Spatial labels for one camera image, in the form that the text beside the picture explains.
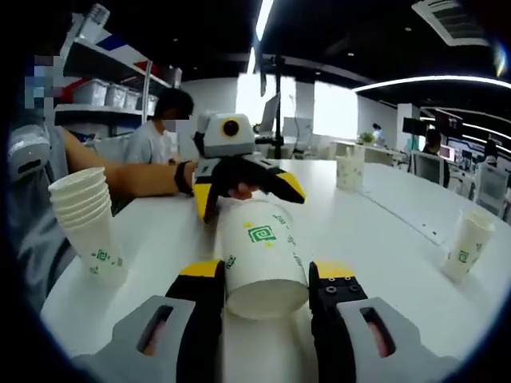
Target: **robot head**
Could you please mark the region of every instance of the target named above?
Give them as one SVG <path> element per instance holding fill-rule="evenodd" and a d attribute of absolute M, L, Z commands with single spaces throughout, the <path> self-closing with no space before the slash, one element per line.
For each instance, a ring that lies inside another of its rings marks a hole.
<path fill-rule="evenodd" d="M 198 119 L 206 158 L 252 154 L 256 138 L 247 116 L 233 113 L 205 113 Z"/>

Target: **wristwatch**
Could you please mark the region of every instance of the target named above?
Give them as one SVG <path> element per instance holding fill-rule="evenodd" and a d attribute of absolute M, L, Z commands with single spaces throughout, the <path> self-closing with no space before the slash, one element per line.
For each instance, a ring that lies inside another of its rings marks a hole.
<path fill-rule="evenodd" d="M 176 182 L 177 189 L 181 193 L 193 195 L 192 188 L 188 186 L 188 184 L 186 183 L 186 179 L 184 178 L 184 166 L 188 162 L 181 162 L 177 165 L 176 174 L 174 175 L 174 181 Z"/>

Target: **window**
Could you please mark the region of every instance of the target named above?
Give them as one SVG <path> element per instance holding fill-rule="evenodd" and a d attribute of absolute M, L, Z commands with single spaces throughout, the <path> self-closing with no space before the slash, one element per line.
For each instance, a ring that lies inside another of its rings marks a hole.
<path fill-rule="evenodd" d="M 266 101 L 275 95 L 275 76 L 266 76 L 266 94 L 261 97 L 260 75 L 240 74 L 236 94 L 236 113 L 243 113 L 252 125 L 263 118 Z M 281 77 L 280 80 L 280 124 L 284 117 L 295 116 L 296 83 L 293 77 Z"/>
<path fill-rule="evenodd" d="M 316 81 L 314 86 L 314 134 L 357 138 L 358 99 L 350 89 Z"/>

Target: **camera lens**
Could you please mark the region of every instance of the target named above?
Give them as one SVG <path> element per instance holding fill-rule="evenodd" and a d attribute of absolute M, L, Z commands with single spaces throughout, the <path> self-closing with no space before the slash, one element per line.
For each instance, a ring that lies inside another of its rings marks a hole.
<path fill-rule="evenodd" d="M 236 121 L 229 120 L 224 123 L 224 133 L 228 137 L 234 137 L 240 131 L 240 126 Z"/>

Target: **gray gripper base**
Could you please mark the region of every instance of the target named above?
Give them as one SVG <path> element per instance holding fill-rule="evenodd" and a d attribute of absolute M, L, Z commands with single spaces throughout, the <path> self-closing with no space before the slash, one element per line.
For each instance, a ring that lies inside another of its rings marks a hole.
<path fill-rule="evenodd" d="M 422 343 L 418 328 L 380 298 L 342 302 L 337 310 L 346 323 L 355 356 L 357 383 L 426 383 L 444 380 L 458 366 L 438 357 Z M 362 312 L 374 310 L 394 341 L 395 351 L 380 357 Z"/>
<path fill-rule="evenodd" d="M 113 327 L 108 345 L 93 355 L 75 357 L 73 362 L 103 382 L 173 383 L 181 338 L 194 307 L 194 302 L 184 299 L 152 296 Z M 156 313 L 168 308 L 172 311 L 158 335 L 155 354 L 143 354 L 137 349 L 141 339 L 154 327 Z"/>

